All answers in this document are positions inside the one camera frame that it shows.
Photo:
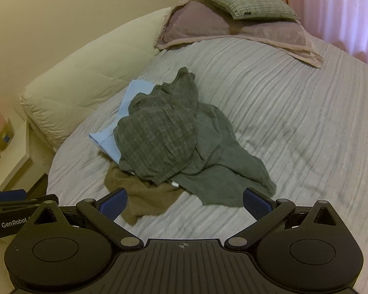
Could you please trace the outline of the grey plaid garment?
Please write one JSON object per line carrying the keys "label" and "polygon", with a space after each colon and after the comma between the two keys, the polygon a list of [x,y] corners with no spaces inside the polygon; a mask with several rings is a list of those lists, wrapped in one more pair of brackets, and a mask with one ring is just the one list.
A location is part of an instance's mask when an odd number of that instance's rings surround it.
{"label": "grey plaid garment", "polygon": [[114,128],[122,171],[158,185],[189,165],[197,143],[199,96],[194,78],[183,67],[174,81],[135,95],[129,115]]}

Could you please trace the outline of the brown olive garment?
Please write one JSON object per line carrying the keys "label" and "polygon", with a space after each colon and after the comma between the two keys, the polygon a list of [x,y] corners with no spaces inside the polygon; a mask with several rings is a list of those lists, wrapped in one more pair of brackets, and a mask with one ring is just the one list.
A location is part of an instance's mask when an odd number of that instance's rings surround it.
{"label": "brown olive garment", "polygon": [[142,181],[133,174],[121,171],[114,162],[110,163],[104,184],[109,192],[113,192],[116,188],[125,189],[128,202],[121,217],[132,226],[143,216],[163,214],[185,191],[180,186],[176,187],[169,183],[155,186]]}

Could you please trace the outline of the white bedside table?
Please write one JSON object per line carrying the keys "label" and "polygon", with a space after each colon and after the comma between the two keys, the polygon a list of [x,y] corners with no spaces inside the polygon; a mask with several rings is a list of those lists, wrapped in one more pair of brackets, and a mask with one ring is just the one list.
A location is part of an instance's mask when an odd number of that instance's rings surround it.
{"label": "white bedside table", "polygon": [[19,124],[0,152],[0,191],[30,191],[52,165],[53,151],[33,132],[27,121]]}

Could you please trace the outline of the dark green grey garment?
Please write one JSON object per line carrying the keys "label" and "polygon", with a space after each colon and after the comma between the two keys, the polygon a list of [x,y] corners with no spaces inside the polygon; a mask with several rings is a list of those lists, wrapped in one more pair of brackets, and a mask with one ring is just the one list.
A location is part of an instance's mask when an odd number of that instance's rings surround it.
{"label": "dark green grey garment", "polygon": [[204,205],[243,206],[243,192],[255,188],[271,197],[276,192],[262,160],[237,141],[233,127],[214,105],[200,103],[196,115],[197,144],[189,166],[170,181]]}

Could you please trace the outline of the grey striped bed cover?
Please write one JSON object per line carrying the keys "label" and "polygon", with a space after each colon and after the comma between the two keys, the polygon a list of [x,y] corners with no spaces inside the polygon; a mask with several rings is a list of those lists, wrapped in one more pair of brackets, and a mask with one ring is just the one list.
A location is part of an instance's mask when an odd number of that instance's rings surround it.
{"label": "grey striped bed cover", "polygon": [[[328,200],[364,255],[355,289],[368,293],[368,65],[312,38],[324,58],[308,66],[276,48],[220,38],[162,51],[141,74],[154,84],[172,82],[181,67],[195,74],[199,101],[218,107],[236,139],[260,158],[276,184],[272,198],[297,205]],[[99,199],[110,159],[89,138],[116,119],[126,88],[100,105],[58,149],[48,175],[48,194],[60,205]],[[183,193],[160,216],[134,226],[116,222],[140,237],[220,238],[254,222],[243,208],[203,206]]]}

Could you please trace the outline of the cream folded duvet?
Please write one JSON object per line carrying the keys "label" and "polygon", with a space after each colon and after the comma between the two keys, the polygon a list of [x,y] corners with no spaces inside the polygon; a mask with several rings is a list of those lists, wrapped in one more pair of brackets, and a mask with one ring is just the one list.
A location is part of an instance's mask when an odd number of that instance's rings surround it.
{"label": "cream folded duvet", "polygon": [[26,86],[22,109],[53,151],[158,54],[154,45],[169,11],[160,9],[117,27]]}

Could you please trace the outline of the green grey checked pillow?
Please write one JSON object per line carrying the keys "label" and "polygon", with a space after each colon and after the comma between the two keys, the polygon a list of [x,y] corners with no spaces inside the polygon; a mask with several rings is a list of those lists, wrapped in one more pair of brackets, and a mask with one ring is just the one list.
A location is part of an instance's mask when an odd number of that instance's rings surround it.
{"label": "green grey checked pillow", "polygon": [[296,12],[282,0],[207,0],[229,13],[234,20],[298,20]]}

